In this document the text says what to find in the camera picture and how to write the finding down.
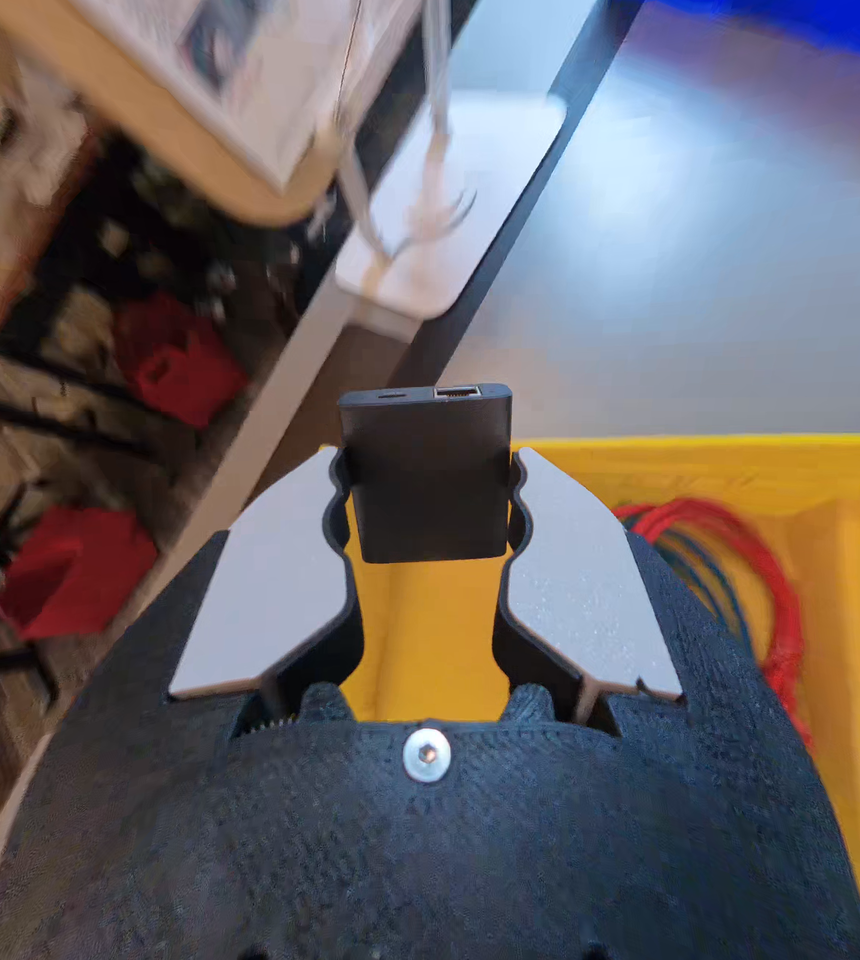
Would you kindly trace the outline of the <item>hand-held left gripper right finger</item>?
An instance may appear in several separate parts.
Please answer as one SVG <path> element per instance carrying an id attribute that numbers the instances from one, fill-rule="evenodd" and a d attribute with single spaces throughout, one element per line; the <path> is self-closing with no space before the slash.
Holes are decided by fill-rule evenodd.
<path id="1" fill-rule="evenodd" d="M 684 691 L 622 522 L 530 446 L 511 462 L 510 553 L 493 656 L 515 690 L 548 692 L 557 720 L 586 724 L 602 695 Z"/>

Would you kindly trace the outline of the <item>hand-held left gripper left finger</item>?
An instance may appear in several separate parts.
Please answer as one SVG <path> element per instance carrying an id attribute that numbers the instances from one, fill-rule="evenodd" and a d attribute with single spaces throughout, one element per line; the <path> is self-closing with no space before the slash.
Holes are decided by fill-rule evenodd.
<path id="1" fill-rule="evenodd" d="M 213 534 L 168 584 L 186 625 L 168 685 L 188 702 L 253 693 L 297 714 L 308 689 L 337 687 L 364 653 L 350 558 L 343 451 L 324 446 Z"/>

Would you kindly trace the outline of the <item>red plastic bin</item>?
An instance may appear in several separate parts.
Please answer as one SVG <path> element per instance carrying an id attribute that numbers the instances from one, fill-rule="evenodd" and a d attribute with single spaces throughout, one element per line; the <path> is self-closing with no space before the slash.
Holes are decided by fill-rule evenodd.
<path id="1" fill-rule="evenodd" d="M 195 430 L 211 421 L 249 378 L 209 318 L 156 292 L 112 318 L 113 356 L 137 400 Z"/>
<path id="2" fill-rule="evenodd" d="M 0 620 L 22 642 L 100 633 L 157 558 L 132 511 L 52 506 L 5 570 Z"/>

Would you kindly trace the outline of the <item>yellow plastic bin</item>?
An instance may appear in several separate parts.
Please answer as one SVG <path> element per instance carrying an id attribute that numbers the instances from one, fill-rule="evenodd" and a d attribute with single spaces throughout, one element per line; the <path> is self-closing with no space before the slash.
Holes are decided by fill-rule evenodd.
<path id="1" fill-rule="evenodd" d="M 860 435 L 517 439 L 608 507 L 716 501 L 751 524 L 801 606 L 796 688 L 813 757 L 860 886 Z M 342 686 L 364 721 L 492 721 L 508 681 L 491 653 L 499 558 L 368 564 L 351 558 L 365 650 Z"/>

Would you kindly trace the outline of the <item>light wooden table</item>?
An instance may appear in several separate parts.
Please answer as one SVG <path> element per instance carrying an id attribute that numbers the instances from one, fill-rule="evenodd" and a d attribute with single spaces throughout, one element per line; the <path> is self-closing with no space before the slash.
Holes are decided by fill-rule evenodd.
<path id="1" fill-rule="evenodd" d="M 288 186 L 275 190 L 92 26 L 74 2 L 0 1 L 0 27 L 29 53 L 40 55 L 44 65 L 103 118 L 119 125 L 213 207 L 239 221 L 269 227 L 293 224 L 309 215 L 333 181 L 346 181 L 344 169 L 351 183 L 347 204 L 356 217 L 368 207 L 369 191 L 355 147 L 368 110 L 349 133 L 336 131 L 330 144 L 318 141 Z"/>

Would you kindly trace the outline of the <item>white paper sheet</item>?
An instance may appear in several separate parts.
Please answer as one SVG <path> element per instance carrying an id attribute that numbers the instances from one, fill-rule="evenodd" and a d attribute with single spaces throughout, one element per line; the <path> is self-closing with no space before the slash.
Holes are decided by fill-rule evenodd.
<path id="1" fill-rule="evenodd" d="M 421 13 L 415 1 L 81 1 L 76 9 L 273 189 L 348 134 Z"/>

